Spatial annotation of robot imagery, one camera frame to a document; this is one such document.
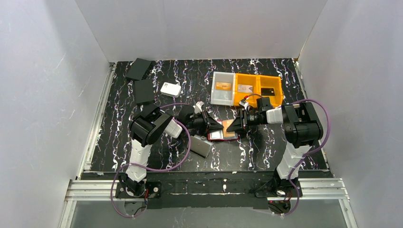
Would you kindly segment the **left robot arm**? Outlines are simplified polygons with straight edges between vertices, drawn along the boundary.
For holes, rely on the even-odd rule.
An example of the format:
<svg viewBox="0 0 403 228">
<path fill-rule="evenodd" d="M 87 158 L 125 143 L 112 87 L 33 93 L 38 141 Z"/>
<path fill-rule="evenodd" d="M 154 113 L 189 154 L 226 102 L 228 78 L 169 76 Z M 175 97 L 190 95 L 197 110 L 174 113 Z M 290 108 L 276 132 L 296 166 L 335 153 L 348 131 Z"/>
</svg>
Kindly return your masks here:
<svg viewBox="0 0 403 228">
<path fill-rule="evenodd" d="M 232 122 L 232 119 L 216 121 L 206 111 L 204 102 L 197 102 L 195 105 L 185 104 L 176 117 L 154 104 L 147 105 L 130 125 L 132 148 L 129 166 L 125 174 L 118 177 L 122 186 L 121 191 L 134 197 L 147 194 L 145 167 L 152 144 L 163 134 L 177 139 L 185 132 L 190 137 L 188 150 L 207 158 L 213 142 L 239 139 L 237 133 L 227 131 Z"/>
</svg>

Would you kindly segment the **orange credit card from holder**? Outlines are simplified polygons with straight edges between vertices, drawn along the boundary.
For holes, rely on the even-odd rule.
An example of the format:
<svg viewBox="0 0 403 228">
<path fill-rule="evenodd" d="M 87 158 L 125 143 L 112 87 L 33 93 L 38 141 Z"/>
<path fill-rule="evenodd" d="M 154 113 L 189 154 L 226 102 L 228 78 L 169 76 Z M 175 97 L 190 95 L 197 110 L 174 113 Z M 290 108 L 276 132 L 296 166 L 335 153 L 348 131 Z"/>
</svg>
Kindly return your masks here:
<svg viewBox="0 0 403 228">
<path fill-rule="evenodd" d="M 233 119 L 229 119 L 229 120 L 223 120 L 221 122 L 222 126 L 223 126 L 223 139 L 225 140 L 232 140 L 232 139 L 237 139 L 238 138 L 238 134 L 234 131 L 229 132 L 227 131 L 227 129 L 229 128 L 229 126 L 233 123 Z"/>
</svg>

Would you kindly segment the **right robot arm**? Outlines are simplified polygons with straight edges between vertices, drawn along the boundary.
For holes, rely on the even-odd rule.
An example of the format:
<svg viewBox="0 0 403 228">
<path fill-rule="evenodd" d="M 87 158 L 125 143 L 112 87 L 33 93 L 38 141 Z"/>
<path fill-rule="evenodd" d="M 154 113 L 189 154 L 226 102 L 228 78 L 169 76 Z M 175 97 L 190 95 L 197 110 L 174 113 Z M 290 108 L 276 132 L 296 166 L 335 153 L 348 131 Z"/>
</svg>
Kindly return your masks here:
<svg viewBox="0 0 403 228">
<path fill-rule="evenodd" d="M 318 150 L 315 144 L 324 134 L 314 103 L 315 100 L 303 99 L 273 107 L 264 98 L 259 98 L 256 111 L 240 109 L 241 129 L 253 125 L 282 124 L 287 141 L 282 160 L 272 179 L 256 189 L 256 192 L 266 190 L 276 194 L 283 191 L 286 195 L 300 193 L 297 189 L 299 167 L 309 152 Z"/>
</svg>

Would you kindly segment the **red leather card holder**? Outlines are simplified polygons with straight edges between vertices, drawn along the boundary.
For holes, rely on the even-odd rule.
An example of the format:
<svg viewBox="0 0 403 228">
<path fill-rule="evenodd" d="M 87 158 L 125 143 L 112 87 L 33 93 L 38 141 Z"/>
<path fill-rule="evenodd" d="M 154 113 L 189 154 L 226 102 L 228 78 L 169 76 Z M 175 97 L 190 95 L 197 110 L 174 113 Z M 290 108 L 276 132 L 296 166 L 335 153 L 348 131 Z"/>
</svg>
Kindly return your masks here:
<svg viewBox="0 0 403 228">
<path fill-rule="evenodd" d="M 239 134 L 238 134 L 238 138 L 237 139 L 232 139 L 232 140 L 225 140 L 223 139 L 223 133 L 222 130 L 221 131 L 215 131 L 215 132 L 211 132 L 208 134 L 207 139 L 211 142 L 218 142 L 218 141 L 235 141 L 238 140 Z"/>
</svg>

